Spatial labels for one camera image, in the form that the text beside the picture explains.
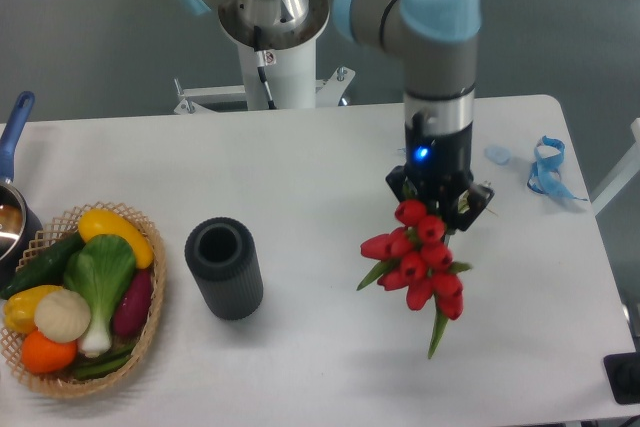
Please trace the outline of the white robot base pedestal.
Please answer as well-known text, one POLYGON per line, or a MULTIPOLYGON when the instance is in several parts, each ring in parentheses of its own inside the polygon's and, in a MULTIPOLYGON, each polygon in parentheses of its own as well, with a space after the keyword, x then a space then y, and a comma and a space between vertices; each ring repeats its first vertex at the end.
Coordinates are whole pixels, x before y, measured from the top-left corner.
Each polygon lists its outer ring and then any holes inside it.
POLYGON ((224 34, 238 53, 243 83, 184 89, 178 81, 177 114, 207 113, 223 104, 250 111, 345 105, 354 70, 339 66, 316 76, 316 42, 329 21, 328 0, 231 0, 217 7, 224 34))

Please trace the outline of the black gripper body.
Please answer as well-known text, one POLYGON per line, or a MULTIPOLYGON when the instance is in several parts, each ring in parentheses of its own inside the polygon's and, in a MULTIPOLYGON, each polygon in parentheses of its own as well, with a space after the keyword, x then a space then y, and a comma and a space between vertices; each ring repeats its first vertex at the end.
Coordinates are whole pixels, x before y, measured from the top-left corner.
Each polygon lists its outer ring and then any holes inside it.
POLYGON ((473 124, 438 135, 405 126, 405 174, 416 198, 438 212, 446 212, 473 182, 472 132, 473 124))

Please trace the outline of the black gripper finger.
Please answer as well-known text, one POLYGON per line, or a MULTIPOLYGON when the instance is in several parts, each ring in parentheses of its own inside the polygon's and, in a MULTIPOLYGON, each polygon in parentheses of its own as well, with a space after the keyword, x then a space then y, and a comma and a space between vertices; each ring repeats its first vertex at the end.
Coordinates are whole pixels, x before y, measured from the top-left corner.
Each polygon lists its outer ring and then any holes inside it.
POLYGON ((494 195, 495 191, 490 183, 472 183, 447 209, 447 232, 467 231, 485 211, 494 195))
POLYGON ((385 181, 399 203, 416 198, 415 189, 410 185, 403 165, 394 167, 385 181))

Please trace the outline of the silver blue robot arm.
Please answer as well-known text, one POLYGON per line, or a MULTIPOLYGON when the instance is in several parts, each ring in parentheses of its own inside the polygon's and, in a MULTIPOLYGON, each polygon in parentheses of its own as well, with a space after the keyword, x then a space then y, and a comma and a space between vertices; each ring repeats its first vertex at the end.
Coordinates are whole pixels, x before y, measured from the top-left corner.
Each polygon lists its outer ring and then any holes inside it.
POLYGON ((182 0, 217 14, 238 48, 252 110, 317 104, 316 41, 333 23, 349 41, 404 70, 406 160, 386 181, 416 197, 449 233, 464 231, 493 197, 471 172, 481 0, 182 0))

